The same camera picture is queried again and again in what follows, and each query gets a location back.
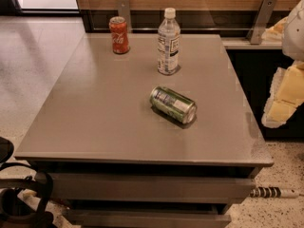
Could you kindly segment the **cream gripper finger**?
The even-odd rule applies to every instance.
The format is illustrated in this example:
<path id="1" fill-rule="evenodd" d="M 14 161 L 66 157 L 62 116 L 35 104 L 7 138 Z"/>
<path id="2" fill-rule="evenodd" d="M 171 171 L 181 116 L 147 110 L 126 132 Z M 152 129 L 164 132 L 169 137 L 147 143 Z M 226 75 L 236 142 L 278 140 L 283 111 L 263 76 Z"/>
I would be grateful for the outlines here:
<path id="1" fill-rule="evenodd" d="M 287 18 L 284 17 L 272 27 L 266 28 L 262 34 L 263 41 L 281 41 Z"/>
<path id="2" fill-rule="evenodd" d="M 279 67 L 270 86 L 261 122 L 265 127 L 284 125 L 304 103 L 304 62 L 294 61 L 287 69 Z"/>

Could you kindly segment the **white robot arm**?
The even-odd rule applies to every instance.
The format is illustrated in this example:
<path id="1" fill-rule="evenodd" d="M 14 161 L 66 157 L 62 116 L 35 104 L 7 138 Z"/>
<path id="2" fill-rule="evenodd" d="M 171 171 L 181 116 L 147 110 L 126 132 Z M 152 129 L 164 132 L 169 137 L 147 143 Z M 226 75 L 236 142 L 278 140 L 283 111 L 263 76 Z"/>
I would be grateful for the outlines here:
<path id="1" fill-rule="evenodd" d="M 283 24 L 282 52 L 294 62 L 287 69 L 279 67 L 274 74 L 261 118 L 268 128 L 284 125 L 304 103 L 304 0 Z"/>

